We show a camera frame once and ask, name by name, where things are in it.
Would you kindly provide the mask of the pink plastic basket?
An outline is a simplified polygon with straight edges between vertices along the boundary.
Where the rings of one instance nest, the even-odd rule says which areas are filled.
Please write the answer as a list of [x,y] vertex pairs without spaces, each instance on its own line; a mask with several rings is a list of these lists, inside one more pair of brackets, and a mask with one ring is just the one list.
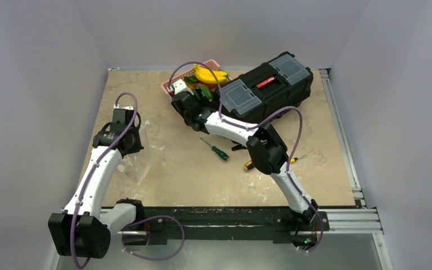
[[[204,62],[204,65],[209,67],[212,70],[222,70],[221,65],[214,59],[210,59]],[[171,80],[168,80],[161,84],[161,88],[164,91],[165,94],[168,94],[169,96],[173,96],[173,91],[170,90],[170,87],[175,83],[176,81],[183,79],[184,77],[190,77],[195,75],[195,72],[193,70],[192,64],[190,65],[190,68],[186,71],[180,71],[178,70],[177,73],[175,73],[174,76],[171,77]]]

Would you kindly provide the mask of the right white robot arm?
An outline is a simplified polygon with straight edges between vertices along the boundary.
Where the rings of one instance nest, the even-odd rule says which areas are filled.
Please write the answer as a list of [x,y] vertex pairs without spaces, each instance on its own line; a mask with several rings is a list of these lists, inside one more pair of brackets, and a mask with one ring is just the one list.
[[230,118],[187,91],[176,94],[171,104],[193,130],[244,145],[256,169],[271,176],[286,197],[295,225],[306,229],[318,221],[317,227],[323,231],[324,222],[318,205],[303,188],[291,167],[294,153],[288,152],[269,119],[251,124]]

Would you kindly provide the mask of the clear zip top bag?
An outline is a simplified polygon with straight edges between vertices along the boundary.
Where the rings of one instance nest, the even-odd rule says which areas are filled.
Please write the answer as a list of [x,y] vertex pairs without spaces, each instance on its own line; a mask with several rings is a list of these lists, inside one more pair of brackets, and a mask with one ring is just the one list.
[[136,185],[143,182],[152,165],[151,147],[147,136],[148,129],[149,121],[144,121],[139,129],[143,149],[137,153],[125,155],[117,166],[117,172]]

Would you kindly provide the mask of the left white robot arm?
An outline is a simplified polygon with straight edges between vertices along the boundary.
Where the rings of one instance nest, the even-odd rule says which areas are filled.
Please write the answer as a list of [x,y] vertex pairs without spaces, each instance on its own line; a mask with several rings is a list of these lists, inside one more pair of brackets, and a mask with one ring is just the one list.
[[109,183],[123,157],[143,150],[139,113],[131,106],[115,107],[112,120],[94,136],[91,158],[74,196],[59,213],[51,214],[48,228],[60,256],[103,258],[112,235],[128,226],[145,224],[142,202],[120,199],[108,212],[102,203]]

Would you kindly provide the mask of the green bell pepper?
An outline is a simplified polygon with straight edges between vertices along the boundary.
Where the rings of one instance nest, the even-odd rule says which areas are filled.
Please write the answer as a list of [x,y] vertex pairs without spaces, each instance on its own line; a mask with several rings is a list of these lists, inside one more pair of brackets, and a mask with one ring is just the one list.
[[211,101],[213,99],[212,91],[209,89],[208,86],[206,86],[204,84],[199,84],[198,88],[209,101]]

